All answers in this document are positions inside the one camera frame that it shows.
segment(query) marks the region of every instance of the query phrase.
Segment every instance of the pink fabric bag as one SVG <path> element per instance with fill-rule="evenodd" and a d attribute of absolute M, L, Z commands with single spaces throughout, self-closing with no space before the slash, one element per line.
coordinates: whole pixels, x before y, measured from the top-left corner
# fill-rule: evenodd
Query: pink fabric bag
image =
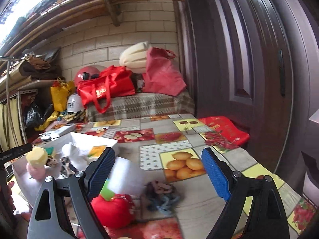
<path fill-rule="evenodd" d="M 177 96 L 185 89 L 183 77 L 171 61 L 175 57 L 173 51 L 162 48 L 152 47 L 147 51 L 143 92 Z"/>

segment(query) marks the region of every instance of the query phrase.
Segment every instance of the plaid blanket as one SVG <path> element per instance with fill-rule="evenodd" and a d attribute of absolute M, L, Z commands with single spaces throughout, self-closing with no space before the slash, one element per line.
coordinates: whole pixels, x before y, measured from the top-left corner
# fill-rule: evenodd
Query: plaid blanket
<path fill-rule="evenodd" d="M 106 99 L 100 99 L 99 103 L 101 107 L 106 106 Z M 194 114 L 194 111 L 194 101 L 186 90 L 176 97 L 159 93 L 137 93 L 112 98 L 111 106 L 103 114 L 96 110 L 93 103 L 88 104 L 87 121 L 122 120 L 177 113 Z"/>

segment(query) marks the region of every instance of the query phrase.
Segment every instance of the red plastic bag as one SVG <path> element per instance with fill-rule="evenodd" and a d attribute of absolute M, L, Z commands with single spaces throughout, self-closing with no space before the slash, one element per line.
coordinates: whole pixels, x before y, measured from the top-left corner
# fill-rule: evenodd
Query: red plastic bag
<path fill-rule="evenodd" d="M 99 78 L 81 81 L 78 84 L 78 94 L 84 107 L 94 102 L 99 113 L 104 113 L 111 104 L 111 97 L 135 94 L 135 88 L 130 79 L 132 72 L 125 67 L 110 66 L 99 75 Z M 107 105 L 101 109 L 98 99 L 106 98 Z"/>
<path fill-rule="evenodd" d="M 175 54 L 170 50 L 152 47 L 147 51 L 143 92 L 177 96 L 185 89 L 181 73 L 172 64 L 174 58 Z"/>
<path fill-rule="evenodd" d="M 249 140 L 249 134 L 237 129 L 230 119 L 224 116 L 207 117 L 199 120 L 213 128 L 234 145 L 241 146 Z"/>

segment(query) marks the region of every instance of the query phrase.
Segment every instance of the hand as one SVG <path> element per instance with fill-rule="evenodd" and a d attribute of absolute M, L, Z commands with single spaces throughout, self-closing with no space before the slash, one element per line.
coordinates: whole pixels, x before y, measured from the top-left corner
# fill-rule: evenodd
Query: hand
<path fill-rule="evenodd" d="M 11 188 L 7 185 L 7 187 L 8 187 L 8 194 L 9 194 L 9 198 L 8 198 L 8 204 L 11 206 L 11 208 L 12 208 L 12 212 L 14 211 L 14 210 L 16 210 L 16 207 L 15 207 L 15 205 L 13 204 L 13 198 L 11 197 L 11 195 L 12 195 L 12 190 L 11 190 Z"/>

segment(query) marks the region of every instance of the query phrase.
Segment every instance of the screw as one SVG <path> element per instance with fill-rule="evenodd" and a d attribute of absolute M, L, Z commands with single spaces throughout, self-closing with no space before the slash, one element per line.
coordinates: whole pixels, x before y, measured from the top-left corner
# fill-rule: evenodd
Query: screw
<path fill-rule="evenodd" d="M 272 181 L 272 177 L 269 176 L 269 175 L 265 175 L 265 180 L 268 181 L 268 182 L 271 182 Z"/>
<path fill-rule="evenodd" d="M 240 171 L 233 171 L 232 173 L 235 177 L 239 178 L 241 176 L 241 172 Z"/>
<path fill-rule="evenodd" d="M 75 177 L 76 177 L 76 178 L 82 177 L 83 174 L 84 174 L 84 172 L 78 171 L 78 172 L 75 174 Z"/>
<path fill-rule="evenodd" d="M 52 176 L 47 176 L 47 177 L 45 177 L 45 182 L 50 182 L 50 181 L 52 181 Z"/>

